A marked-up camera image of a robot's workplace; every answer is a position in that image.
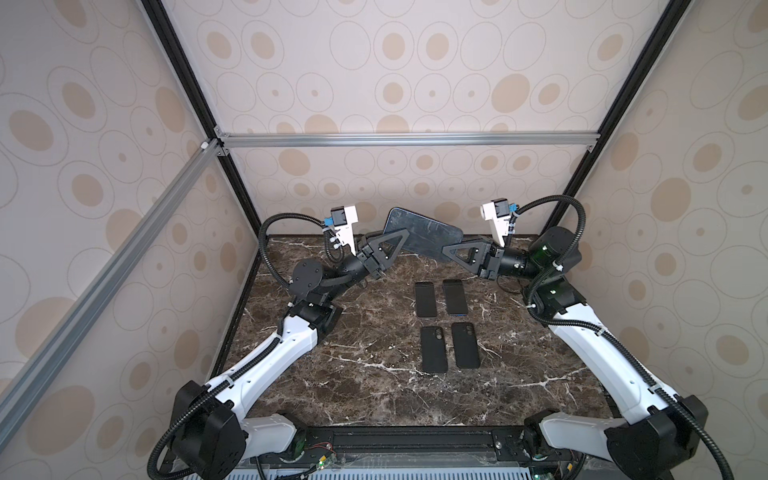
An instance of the dark brown marble surface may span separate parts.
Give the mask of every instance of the dark brown marble surface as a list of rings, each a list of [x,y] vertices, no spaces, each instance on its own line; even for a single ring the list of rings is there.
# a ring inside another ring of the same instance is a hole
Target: dark brown marble surface
[[[517,240],[523,244],[527,240]],[[296,262],[320,257],[316,238],[276,237],[270,259],[289,276]],[[444,279],[463,279],[468,317],[445,313]],[[413,284],[435,284],[439,316],[419,319]],[[515,280],[501,279],[508,290]],[[262,267],[227,360],[227,368],[275,328],[289,294]],[[474,278],[454,263],[404,252],[381,280],[353,287],[336,300],[344,313],[312,352],[295,362],[265,391],[250,416],[287,410],[309,425],[519,425],[545,408],[610,417],[601,387],[571,349],[535,323],[495,282]],[[480,369],[458,369],[451,323],[475,324]],[[419,329],[445,332],[449,371],[421,370]]]

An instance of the black smartphone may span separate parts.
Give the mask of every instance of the black smartphone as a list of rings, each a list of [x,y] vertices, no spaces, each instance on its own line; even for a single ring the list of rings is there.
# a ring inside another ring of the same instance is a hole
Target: black smartphone
[[[418,318],[437,318],[437,302],[435,301],[435,284],[432,282],[416,282],[416,316]]]
[[[451,325],[453,335],[453,355],[456,366],[460,369],[479,369],[480,353],[475,326],[470,322],[458,322]]]
[[[461,280],[443,280],[442,292],[445,294],[445,311],[452,316],[469,314],[467,299],[464,296],[464,283]]]
[[[458,227],[448,225],[434,218],[395,207],[389,211],[384,225],[384,233],[401,228],[408,229],[408,238],[402,245],[404,250],[449,263],[451,259],[443,254],[446,245],[456,245],[464,239],[464,232]]]
[[[445,334],[439,326],[422,327],[422,370],[427,373],[448,372]]]

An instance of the beige circle pattern wallpaper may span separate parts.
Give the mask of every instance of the beige circle pattern wallpaper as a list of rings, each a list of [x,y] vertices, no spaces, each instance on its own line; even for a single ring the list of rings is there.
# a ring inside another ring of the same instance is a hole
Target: beige circle pattern wallpaper
[[[0,394],[201,142],[131,0],[0,15]],[[0,478],[145,478],[184,382],[207,378],[253,231],[205,169],[27,422]]]
[[[176,392],[210,375],[254,259],[236,202],[206,168],[0,455],[0,478],[146,478]]]
[[[326,133],[596,127],[666,1],[165,4],[225,131]]]
[[[381,230],[393,207],[490,234],[480,205],[495,198],[526,204],[563,191],[584,145],[470,147],[305,147],[235,149],[236,162],[262,218],[282,212],[328,217],[332,207],[356,205],[355,233]],[[552,207],[518,222],[539,233]],[[270,233],[319,233],[305,222],[281,220]]]
[[[201,142],[130,0],[0,18],[0,391]]]
[[[698,2],[578,195],[570,273],[640,360],[704,401],[736,478],[768,468],[766,127],[768,2]],[[675,478],[720,477],[699,450]]]
[[[292,134],[596,130],[666,3],[165,5],[222,129]],[[585,149],[268,148],[238,149],[234,157],[261,217],[321,216],[358,204],[366,221],[357,230],[367,232],[399,205],[466,233],[488,233],[478,213],[483,201],[562,192]],[[550,210],[521,219],[518,232],[539,233]],[[270,232],[316,230],[283,222]]]

